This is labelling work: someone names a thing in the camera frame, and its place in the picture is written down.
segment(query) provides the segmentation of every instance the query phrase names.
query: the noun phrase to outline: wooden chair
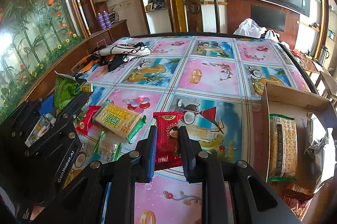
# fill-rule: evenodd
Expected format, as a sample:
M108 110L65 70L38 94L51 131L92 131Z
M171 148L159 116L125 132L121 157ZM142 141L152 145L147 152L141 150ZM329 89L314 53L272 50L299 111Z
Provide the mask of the wooden chair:
M325 90L322 94L323 97L326 97L327 99L332 99L332 105L334 109L337 109L337 80L330 76L329 74L326 74L322 71L320 71L320 75L315 83L315 86L318 87L320 81L323 82Z
M203 31L203 15L201 13L201 3L200 0L185 0L186 2L186 12L187 12L187 25L188 31ZM220 33L220 18L219 18L219 5L218 0L214 0L214 9L215 9L215 23L216 23L216 32ZM170 10L171 10L171 24L173 25L173 32L176 32L174 25L174 16L172 0L170 0Z

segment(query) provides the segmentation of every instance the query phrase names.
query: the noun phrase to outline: purple spray can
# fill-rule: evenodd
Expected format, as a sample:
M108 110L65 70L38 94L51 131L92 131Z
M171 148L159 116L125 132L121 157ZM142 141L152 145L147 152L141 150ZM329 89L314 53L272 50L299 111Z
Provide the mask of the purple spray can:
M107 29L107 26L104 23L103 15L101 13L98 13L97 19L98 19L99 25L101 27L101 30Z
M106 24L107 28L111 27L109 13L107 13L106 11L103 12L103 19L104 19L104 23Z

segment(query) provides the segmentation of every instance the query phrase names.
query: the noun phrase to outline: kettle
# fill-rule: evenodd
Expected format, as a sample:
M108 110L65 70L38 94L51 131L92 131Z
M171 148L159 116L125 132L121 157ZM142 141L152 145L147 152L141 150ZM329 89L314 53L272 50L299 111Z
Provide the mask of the kettle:
M323 66L325 60L326 60L327 58L329 58L329 56L330 56L330 53L329 53L329 51L328 51L328 48L327 48L326 46L323 45L323 46L321 47L321 52L320 52L320 55L319 55L319 57L318 57L317 62L318 62L321 66Z

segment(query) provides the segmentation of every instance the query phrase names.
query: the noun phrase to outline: cardboard box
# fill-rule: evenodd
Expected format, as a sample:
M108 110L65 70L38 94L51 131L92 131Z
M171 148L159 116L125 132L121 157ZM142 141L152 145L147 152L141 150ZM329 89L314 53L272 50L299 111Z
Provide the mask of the cardboard box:
M299 91L297 89L268 83L261 98L263 116L263 169L260 176L267 181L270 155L270 124L269 114L283 114L295 118L297 131L297 158L296 171L297 182L303 186L313 189L316 178L311 170L313 159L305 151L307 113L313 112L320 120L325 129L333 128L333 136L336 139L337 116L336 112L327 98ZM279 192L285 183L275 183L274 190Z

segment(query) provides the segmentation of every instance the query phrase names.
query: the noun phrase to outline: white plastic bag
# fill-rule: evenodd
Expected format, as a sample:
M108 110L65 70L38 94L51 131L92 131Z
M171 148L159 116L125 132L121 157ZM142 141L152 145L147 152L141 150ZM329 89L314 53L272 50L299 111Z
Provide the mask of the white plastic bag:
M266 31L267 29L265 27L259 27L254 20L247 18L239 25L239 28L234 31L233 34L260 38L261 34Z
M278 42L280 39L280 35L278 33L275 33L274 30L268 30L266 32L265 39L270 39Z

